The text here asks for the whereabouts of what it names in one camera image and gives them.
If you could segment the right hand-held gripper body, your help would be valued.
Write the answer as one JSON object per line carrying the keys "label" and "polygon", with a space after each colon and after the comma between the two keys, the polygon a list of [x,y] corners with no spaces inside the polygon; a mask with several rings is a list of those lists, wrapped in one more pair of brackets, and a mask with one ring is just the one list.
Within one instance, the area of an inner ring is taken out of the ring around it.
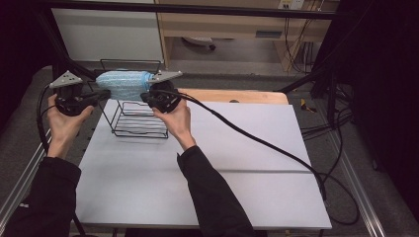
{"label": "right hand-held gripper body", "polygon": [[181,71],[159,71],[149,81],[148,106],[161,113],[172,112],[180,103],[179,92],[172,79],[182,76]]}

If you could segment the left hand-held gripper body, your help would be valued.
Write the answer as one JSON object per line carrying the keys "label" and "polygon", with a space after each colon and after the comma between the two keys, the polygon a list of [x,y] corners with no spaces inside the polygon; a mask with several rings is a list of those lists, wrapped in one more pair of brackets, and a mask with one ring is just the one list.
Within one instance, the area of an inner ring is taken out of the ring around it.
{"label": "left hand-held gripper body", "polygon": [[94,92],[84,93],[83,80],[67,70],[49,84],[55,94],[55,105],[58,110],[69,117],[79,116],[87,107],[96,107],[99,101],[86,100]]}

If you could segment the black wire rack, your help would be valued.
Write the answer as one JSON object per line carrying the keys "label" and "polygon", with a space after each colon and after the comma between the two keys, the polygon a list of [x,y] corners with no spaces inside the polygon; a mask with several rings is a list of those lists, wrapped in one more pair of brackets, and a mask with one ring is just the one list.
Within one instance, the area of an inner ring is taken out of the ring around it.
{"label": "black wire rack", "polygon": [[[123,60],[101,59],[101,69],[96,69],[98,76],[108,71],[147,71],[155,75],[161,71],[159,60]],[[168,131],[164,123],[152,114],[152,109],[140,101],[113,100],[110,104],[113,115],[104,112],[110,125],[111,133],[120,137],[167,138]]]}

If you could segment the person's right hand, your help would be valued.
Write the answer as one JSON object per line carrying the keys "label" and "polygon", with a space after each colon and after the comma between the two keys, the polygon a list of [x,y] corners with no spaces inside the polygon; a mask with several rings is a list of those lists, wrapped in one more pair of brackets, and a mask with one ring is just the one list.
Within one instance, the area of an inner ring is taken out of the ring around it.
{"label": "person's right hand", "polygon": [[171,113],[163,114],[156,108],[152,110],[154,115],[165,123],[184,151],[196,145],[191,132],[191,111],[184,99]]}

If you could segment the person's left hand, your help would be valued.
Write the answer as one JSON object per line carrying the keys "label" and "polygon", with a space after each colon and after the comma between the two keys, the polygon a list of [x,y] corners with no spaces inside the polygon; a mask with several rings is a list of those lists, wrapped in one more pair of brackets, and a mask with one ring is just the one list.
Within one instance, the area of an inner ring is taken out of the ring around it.
{"label": "person's left hand", "polygon": [[83,122],[93,113],[94,108],[88,106],[79,116],[69,117],[62,114],[55,106],[56,97],[54,94],[47,99],[49,106],[47,120],[51,130],[47,156],[65,159]]}

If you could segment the white panel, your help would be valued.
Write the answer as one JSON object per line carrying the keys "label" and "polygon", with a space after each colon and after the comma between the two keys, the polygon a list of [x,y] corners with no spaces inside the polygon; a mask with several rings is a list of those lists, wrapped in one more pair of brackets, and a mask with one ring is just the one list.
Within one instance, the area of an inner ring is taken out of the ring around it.
{"label": "white panel", "polygon": [[152,13],[53,9],[73,60],[162,60],[157,18]]}

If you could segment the white chair base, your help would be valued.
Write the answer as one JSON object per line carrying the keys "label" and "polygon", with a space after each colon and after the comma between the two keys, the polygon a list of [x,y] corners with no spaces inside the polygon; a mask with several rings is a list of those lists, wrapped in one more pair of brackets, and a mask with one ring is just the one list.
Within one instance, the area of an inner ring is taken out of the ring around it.
{"label": "white chair base", "polygon": [[212,38],[183,37],[183,40],[185,40],[186,42],[195,44],[195,45],[204,46],[204,47],[208,48],[209,50],[215,50],[216,49],[216,46],[214,45]]}

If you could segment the black curtain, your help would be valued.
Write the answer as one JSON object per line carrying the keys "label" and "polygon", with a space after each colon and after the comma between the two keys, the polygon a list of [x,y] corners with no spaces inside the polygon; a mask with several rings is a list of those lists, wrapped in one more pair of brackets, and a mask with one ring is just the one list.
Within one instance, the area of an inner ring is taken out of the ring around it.
{"label": "black curtain", "polygon": [[21,103],[33,75],[51,65],[36,3],[0,0],[0,131]]}
{"label": "black curtain", "polygon": [[317,56],[353,87],[373,157],[419,218],[419,0],[340,0]]}

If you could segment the wooden board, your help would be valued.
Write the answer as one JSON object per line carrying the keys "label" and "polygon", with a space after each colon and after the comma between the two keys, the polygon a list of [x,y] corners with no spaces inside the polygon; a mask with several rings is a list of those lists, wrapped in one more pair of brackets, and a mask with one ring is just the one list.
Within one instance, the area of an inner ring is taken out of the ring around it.
{"label": "wooden board", "polygon": [[190,95],[203,102],[230,102],[251,104],[287,105],[289,100],[284,93],[261,92],[250,90],[213,90],[213,89],[180,89],[180,92]]}

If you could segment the wooden desk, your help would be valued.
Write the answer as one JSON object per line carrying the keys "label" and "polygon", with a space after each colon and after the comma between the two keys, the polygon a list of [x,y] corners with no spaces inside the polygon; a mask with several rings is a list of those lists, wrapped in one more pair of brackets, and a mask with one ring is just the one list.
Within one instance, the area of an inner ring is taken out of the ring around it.
{"label": "wooden desk", "polygon": [[[279,9],[280,0],[154,0],[157,4],[201,5]],[[339,0],[304,0],[300,10],[335,12]],[[165,60],[170,59],[173,38],[271,40],[285,71],[296,65],[297,53],[306,42],[322,42],[329,20],[274,19],[265,17],[200,14],[157,15]]]}

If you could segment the yellow and black tool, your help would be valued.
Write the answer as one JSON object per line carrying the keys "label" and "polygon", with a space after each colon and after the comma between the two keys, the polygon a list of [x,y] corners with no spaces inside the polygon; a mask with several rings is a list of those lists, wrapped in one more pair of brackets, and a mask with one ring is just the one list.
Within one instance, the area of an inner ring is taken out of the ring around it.
{"label": "yellow and black tool", "polygon": [[305,100],[305,99],[300,99],[300,108],[301,108],[303,111],[308,111],[308,112],[311,112],[311,113],[317,113],[317,109],[316,109],[316,108],[309,107],[309,106],[307,105],[307,103],[306,103],[306,100]]}

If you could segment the black frame crossbar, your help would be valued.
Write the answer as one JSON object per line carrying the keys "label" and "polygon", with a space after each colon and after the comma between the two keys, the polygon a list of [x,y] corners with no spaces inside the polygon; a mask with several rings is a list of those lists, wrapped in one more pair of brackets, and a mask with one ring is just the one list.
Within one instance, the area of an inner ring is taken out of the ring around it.
{"label": "black frame crossbar", "polygon": [[334,20],[334,19],[345,17],[344,13],[339,13],[339,12],[275,10],[275,9],[262,9],[262,8],[222,7],[222,6],[147,4],[147,3],[74,1],[74,0],[40,0],[40,3],[47,8],[96,10],[96,11],[201,14],[201,15],[247,16],[247,17],[315,19],[315,20]]}

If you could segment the aluminium rail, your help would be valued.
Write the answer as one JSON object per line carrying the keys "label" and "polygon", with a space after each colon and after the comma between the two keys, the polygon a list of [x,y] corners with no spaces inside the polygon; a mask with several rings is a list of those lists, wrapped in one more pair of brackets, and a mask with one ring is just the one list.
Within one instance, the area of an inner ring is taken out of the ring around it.
{"label": "aluminium rail", "polygon": [[31,185],[32,179],[38,168],[39,162],[42,160],[46,152],[40,143],[36,152],[29,161],[17,184],[12,189],[11,193],[6,198],[3,205],[0,207],[0,235],[4,232],[6,224],[13,214],[20,201],[24,198],[28,188]]}
{"label": "aluminium rail", "polygon": [[344,176],[349,184],[350,190],[354,195],[357,204],[359,205],[359,211],[364,220],[367,230],[371,237],[385,237],[385,231],[381,225],[377,213],[364,189],[364,186],[359,179],[354,167],[352,166],[349,156],[345,150],[340,148],[338,142],[334,143],[337,152],[341,152],[340,166]]}

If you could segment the white wall outlet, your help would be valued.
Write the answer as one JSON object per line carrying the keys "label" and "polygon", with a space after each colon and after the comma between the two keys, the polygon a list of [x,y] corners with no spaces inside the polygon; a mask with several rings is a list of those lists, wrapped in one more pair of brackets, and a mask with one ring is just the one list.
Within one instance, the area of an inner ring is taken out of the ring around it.
{"label": "white wall outlet", "polygon": [[285,10],[300,10],[303,3],[304,0],[280,0],[278,8]]}

